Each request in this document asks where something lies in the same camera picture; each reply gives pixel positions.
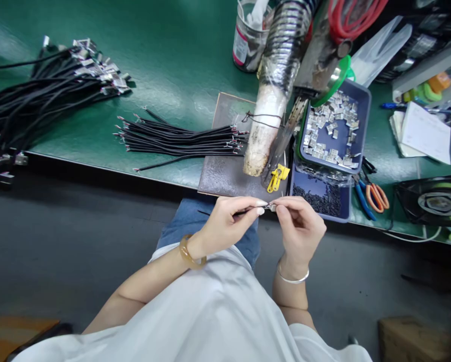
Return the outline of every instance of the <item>white shirt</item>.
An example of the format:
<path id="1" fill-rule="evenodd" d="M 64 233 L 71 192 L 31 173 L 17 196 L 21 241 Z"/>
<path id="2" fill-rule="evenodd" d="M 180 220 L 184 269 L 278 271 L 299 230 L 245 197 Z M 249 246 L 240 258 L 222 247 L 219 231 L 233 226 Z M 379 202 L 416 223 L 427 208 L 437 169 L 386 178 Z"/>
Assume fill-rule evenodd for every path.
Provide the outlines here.
<path id="1" fill-rule="evenodd" d="M 157 250 L 151 260 L 177 247 Z M 14 362 L 307 361 L 371 362 L 366 350 L 330 348 L 282 312 L 233 246 L 208 257 L 145 305 L 124 326 L 47 339 Z"/>

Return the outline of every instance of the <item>blue jeans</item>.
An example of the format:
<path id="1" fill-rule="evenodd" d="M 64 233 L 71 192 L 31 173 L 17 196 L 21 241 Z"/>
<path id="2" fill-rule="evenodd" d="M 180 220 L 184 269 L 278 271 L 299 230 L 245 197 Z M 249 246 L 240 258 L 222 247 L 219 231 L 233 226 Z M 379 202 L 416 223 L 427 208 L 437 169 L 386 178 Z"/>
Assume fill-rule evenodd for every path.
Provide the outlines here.
<path id="1" fill-rule="evenodd" d="M 163 228 L 156 248 L 160 249 L 180 242 L 184 235 L 195 234 L 199 231 L 209 218 L 208 215 L 200 213 L 199 210 L 211 214 L 216 200 L 216 197 L 202 194 L 184 197 L 173 220 Z M 257 235 L 258 220 L 257 218 L 242 239 L 235 244 L 252 268 L 254 268 L 255 261 L 260 254 L 260 243 Z"/>

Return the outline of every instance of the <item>woman's arm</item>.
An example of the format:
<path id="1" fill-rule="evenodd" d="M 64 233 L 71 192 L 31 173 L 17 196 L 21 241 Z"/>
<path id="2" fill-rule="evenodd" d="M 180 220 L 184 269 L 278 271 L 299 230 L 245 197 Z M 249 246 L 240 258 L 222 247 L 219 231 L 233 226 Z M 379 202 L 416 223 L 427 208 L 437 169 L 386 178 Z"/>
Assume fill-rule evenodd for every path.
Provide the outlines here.
<path id="1" fill-rule="evenodd" d="M 190 256 L 197 260 L 234 245 L 254 220 L 264 213 L 264 209 L 254 208 L 240 219 L 234 219 L 233 214 L 248 207 L 266 204 L 252 197 L 217 199 L 207 223 L 188 241 Z M 187 270 L 178 248 L 145 265 L 116 289 L 83 334 L 126 324 L 145 304 Z"/>
<path id="2" fill-rule="evenodd" d="M 326 232 L 326 226 L 302 197 L 288 196 L 273 202 L 277 205 L 286 250 L 278 267 L 285 279 L 301 280 L 309 272 L 309 261 Z M 308 312 L 305 281 L 288 283 L 276 272 L 272 297 L 288 324 L 301 323 L 315 330 Z"/>
<path id="3" fill-rule="evenodd" d="M 190 238 L 187 249 L 194 259 L 201 256 L 196 251 L 198 236 Z M 111 294 L 83 334 L 98 332 L 127 323 L 145 304 L 168 287 L 188 270 L 178 248 L 145 265 L 126 279 Z"/>

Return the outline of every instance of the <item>person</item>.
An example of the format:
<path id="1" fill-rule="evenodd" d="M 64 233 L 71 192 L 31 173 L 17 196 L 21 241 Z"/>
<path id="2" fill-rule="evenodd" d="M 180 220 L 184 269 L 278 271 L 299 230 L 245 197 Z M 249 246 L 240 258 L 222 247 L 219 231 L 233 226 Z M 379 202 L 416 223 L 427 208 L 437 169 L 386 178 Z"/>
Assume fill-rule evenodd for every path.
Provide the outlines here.
<path id="1" fill-rule="evenodd" d="M 150 262 L 82 335 L 44 340 L 15 362 L 371 361 L 359 345 L 329 347 L 308 312 L 305 280 L 326 231 L 322 218 L 301 197 L 272 203 L 285 249 L 272 298 L 253 273 L 267 202 L 220 197 L 214 206 L 205 196 L 184 198 Z"/>

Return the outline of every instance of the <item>woman's left hand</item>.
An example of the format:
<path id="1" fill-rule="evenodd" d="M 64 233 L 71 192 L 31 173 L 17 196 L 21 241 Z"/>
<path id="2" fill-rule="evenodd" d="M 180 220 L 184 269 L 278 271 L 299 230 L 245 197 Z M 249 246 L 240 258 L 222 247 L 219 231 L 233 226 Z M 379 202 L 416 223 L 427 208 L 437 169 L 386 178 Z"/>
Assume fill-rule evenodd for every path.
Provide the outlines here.
<path id="1" fill-rule="evenodd" d="M 266 201 L 253 197 L 219 197 L 204 227 L 188 242 L 187 249 L 193 259 L 225 250 L 239 241 L 253 222 L 265 210 Z M 240 217 L 234 214 L 251 208 Z"/>

